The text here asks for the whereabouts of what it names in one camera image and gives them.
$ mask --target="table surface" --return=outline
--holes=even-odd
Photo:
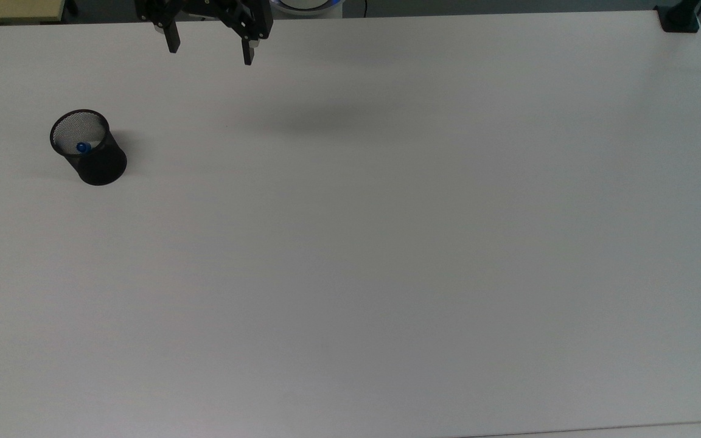
[[[701,421],[701,32],[0,28],[0,437]],[[47,142],[105,114],[80,182]]]
[[[701,423],[579,430],[573,432],[532,433],[526,434],[524,438],[701,438]]]
[[[0,0],[0,22],[58,21],[64,0]]]

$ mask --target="black bracket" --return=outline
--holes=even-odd
[[[656,6],[664,32],[696,33],[699,20],[694,10],[701,0],[682,0],[675,6]]]
[[[172,53],[180,47],[175,24],[178,12],[219,19],[241,37],[246,66],[253,62],[259,40],[268,38],[272,30],[270,0],[134,0],[134,7],[140,20],[150,20],[163,31]]]

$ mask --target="black mesh pen holder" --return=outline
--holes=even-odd
[[[92,186],[109,184],[126,170],[126,154],[117,146],[105,116],[97,111],[64,114],[53,125],[51,146]]]

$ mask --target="blue cap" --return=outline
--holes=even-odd
[[[75,145],[75,149],[77,149],[77,151],[80,153],[89,153],[91,152],[92,148],[89,142],[81,141],[77,145]]]

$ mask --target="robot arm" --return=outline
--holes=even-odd
[[[270,0],[134,0],[137,16],[150,21],[167,38],[169,52],[180,47],[175,17],[181,10],[195,16],[219,19],[242,39],[246,66],[253,62],[253,50],[259,40],[270,36],[272,9]]]

